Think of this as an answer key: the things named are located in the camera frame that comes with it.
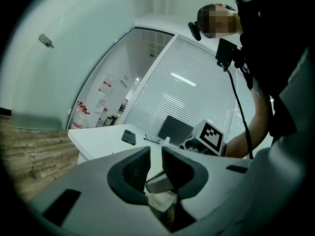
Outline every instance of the smartphone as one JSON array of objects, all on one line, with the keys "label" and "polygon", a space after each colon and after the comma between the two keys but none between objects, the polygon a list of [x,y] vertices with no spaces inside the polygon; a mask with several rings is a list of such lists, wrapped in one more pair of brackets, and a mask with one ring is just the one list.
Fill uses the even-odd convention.
[{"label": "smartphone", "polygon": [[125,129],[122,141],[129,143],[131,145],[136,145],[136,135],[131,131]]}]

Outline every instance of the black shirt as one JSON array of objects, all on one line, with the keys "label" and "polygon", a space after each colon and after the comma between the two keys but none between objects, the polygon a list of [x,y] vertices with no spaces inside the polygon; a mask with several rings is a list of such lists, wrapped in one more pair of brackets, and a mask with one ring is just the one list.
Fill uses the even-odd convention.
[{"label": "black shirt", "polygon": [[240,37],[250,73],[264,92],[274,98],[275,115],[270,135],[275,139],[295,131],[279,94],[306,47],[299,14],[282,6],[282,0],[252,0],[238,6],[243,29]]}]

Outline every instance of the black cable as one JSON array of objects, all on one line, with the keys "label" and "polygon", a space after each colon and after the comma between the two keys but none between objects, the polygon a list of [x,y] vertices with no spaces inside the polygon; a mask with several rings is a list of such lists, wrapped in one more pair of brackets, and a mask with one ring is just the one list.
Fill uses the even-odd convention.
[{"label": "black cable", "polygon": [[227,72],[227,73],[229,74],[229,76],[230,76],[231,83],[232,83],[232,87],[233,87],[233,91],[234,91],[234,94],[235,94],[235,98],[236,98],[236,100],[237,100],[237,104],[238,104],[238,106],[239,106],[239,108],[240,108],[240,111],[241,111],[243,123],[244,123],[244,126],[245,126],[245,132],[246,132],[246,140],[247,140],[248,154],[250,155],[250,159],[253,159],[253,156],[252,156],[252,139],[251,139],[251,134],[250,134],[250,131],[248,130],[248,127],[247,127],[247,124],[246,124],[246,121],[245,121],[245,117],[244,117],[244,114],[243,114],[243,110],[242,110],[242,107],[241,107],[240,100],[238,99],[238,96],[237,96],[237,93],[236,93],[236,90],[235,90],[234,81],[233,81],[231,72],[230,72],[228,69],[226,69],[226,72]]}]

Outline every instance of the white wall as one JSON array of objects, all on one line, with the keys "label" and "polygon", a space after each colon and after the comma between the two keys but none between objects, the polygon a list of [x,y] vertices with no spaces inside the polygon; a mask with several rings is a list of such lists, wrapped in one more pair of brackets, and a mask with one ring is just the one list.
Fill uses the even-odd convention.
[{"label": "white wall", "polygon": [[[35,0],[28,8],[20,25],[16,28],[1,64],[0,107],[11,109],[18,75],[23,69],[23,62],[30,48],[37,43],[38,36],[56,19],[62,20],[63,14],[80,1],[82,0]],[[148,12],[148,0],[131,0],[130,2],[134,5],[131,8],[133,18]]]}]

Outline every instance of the glass door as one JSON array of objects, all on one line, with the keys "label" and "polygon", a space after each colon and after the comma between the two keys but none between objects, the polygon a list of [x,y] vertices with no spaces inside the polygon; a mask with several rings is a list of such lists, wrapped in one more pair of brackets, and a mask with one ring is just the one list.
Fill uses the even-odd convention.
[{"label": "glass door", "polygon": [[15,127],[66,130],[75,99],[102,56],[132,28],[130,0],[82,0],[40,34],[19,75],[12,104]]}]

